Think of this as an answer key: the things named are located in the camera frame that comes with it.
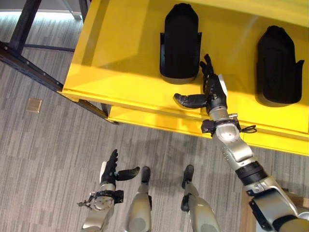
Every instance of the metal bar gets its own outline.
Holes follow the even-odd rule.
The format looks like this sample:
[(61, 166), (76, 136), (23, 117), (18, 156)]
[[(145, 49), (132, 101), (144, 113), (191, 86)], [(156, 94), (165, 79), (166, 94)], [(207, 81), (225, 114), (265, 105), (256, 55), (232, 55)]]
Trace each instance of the metal bar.
[(83, 22), (85, 22), (86, 15), (87, 15), (87, 12), (88, 12), (87, 0), (79, 0), (79, 6), (81, 8)]
[(24, 47), (32, 47), (32, 48), (41, 48), (41, 49), (50, 49), (50, 50), (57, 50), (57, 51), (65, 51), (65, 52), (75, 52), (74, 48), (68, 47), (54, 47), (48, 45), (39, 45), (39, 44), (28, 44), (26, 43)]
[(27, 75), (32, 80), (48, 87), (52, 91), (61, 91), (63, 88), (63, 84), (52, 78), (3, 42), (0, 42), (0, 60), (24, 75)]
[(66, 6), (68, 11), (71, 13), (71, 15), (74, 17), (76, 20), (81, 20), (82, 18), (79, 15), (74, 14), (73, 9), (71, 8), (70, 4), (67, 2), (67, 0), (62, 0), (63, 4)]
[(26, 39), (41, 0), (27, 0), (14, 29), (9, 46), (19, 54), (23, 51)]
[[(30, 77), (32, 80), (38, 82), (41, 85), (46, 86), (52, 91), (58, 93), (58, 91), (62, 91), (63, 84), (54, 79), (52, 76), (45, 73), (42, 69), (31, 63), (29, 60), (21, 56), (15, 50), (9, 48), (5, 43), (0, 41), (0, 60), (22, 74)], [(106, 119), (108, 115), (85, 100), (79, 100), (78, 102), (74, 102), (84, 109), (98, 115), (101, 118)]]

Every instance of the yellow table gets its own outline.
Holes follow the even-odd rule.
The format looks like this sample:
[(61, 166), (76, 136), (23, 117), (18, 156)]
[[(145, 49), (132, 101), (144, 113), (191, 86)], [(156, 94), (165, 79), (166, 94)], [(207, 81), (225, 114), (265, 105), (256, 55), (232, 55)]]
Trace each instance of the yellow table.
[[(232, 0), (241, 2), (239, 8), (227, 0), (188, 2), (199, 16), (201, 56), (209, 53), (225, 78), (229, 113), (238, 113), (242, 126), (257, 125), (258, 133), (243, 134), (244, 140), (309, 155), (308, 1)], [(209, 137), (200, 131), (205, 109), (184, 109), (173, 100), (174, 93), (201, 93), (201, 74), (190, 84), (173, 85), (159, 72), (160, 32), (177, 3), (93, 0), (61, 94), (112, 105), (110, 120)], [(216, 7), (221, 5), (232, 10)], [(295, 43), (296, 60), (305, 60), (302, 99), (285, 107), (267, 107), (255, 97), (256, 45), (270, 25), (283, 27)]]

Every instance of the floor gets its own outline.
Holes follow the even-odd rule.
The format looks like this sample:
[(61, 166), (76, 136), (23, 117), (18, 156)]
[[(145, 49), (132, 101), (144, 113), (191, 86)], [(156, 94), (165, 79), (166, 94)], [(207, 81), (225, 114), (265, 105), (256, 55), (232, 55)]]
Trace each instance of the floor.
[[(8, 42), (17, 16), (0, 16)], [(35, 19), (27, 43), (74, 48), (82, 22)], [(64, 82), (72, 53), (25, 48), (23, 55)], [(26, 112), (42, 99), (39, 114)], [(195, 166), (193, 183), (217, 215), (222, 232), (238, 232), (242, 184), (212, 140), (133, 125), (112, 125), (0, 63), (0, 231), (76, 232), (87, 215), (77, 202), (98, 189), (101, 162), (119, 150), (118, 170), (148, 165), (154, 232), (191, 232), (180, 210), (181, 178)], [(284, 187), (309, 197), (309, 158), (253, 147), (260, 163)], [(118, 182), (125, 191), (107, 232), (123, 231), (140, 176)]]

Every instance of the black boot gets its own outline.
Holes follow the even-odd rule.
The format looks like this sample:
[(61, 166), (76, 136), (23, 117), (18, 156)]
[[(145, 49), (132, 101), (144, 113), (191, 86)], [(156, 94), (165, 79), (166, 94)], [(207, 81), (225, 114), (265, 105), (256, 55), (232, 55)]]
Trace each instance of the black boot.
[(141, 182), (148, 184), (149, 179), (150, 179), (150, 168), (144, 166), (141, 170)]
[(192, 181), (193, 173), (194, 173), (194, 166), (189, 164), (183, 172), (183, 182), (182, 182), (182, 188), (183, 189), (185, 188), (186, 182)]

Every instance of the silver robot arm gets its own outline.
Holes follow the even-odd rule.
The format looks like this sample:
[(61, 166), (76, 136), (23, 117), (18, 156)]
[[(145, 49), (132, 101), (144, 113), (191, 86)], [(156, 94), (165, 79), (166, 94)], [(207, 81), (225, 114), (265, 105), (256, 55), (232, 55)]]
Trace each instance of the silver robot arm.
[(241, 139), (240, 132), (256, 132), (255, 126), (242, 129), (237, 114), (228, 114), (225, 84), (214, 73), (208, 54), (205, 60), (206, 63), (200, 63), (204, 73), (204, 94), (184, 96), (176, 93), (175, 100), (188, 108), (206, 108), (211, 120), (203, 121), (202, 132), (211, 133), (225, 160), (243, 182), (247, 194), (253, 196), (249, 205), (262, 229), (288, 232), (293, 228), (294, 232), (308, 232), (309, 221), (298, 218), (293, 202)]
[(115, 190), (116, 181), (130, 180), (139, 173), (139, 167), (116, 172), (117, 156), (117, 150), (114, 150), (110, 159), (102, 163), (100, 190), (91, 192), (87, 201), (78, 203), (79, 206), (85, 206), (90, 210), (82, 226), (82, 232), (102, 232), (104, 230), (109, 218), (113, 215), (114, 205), (122, 203), (124, 198), (122, 190)]

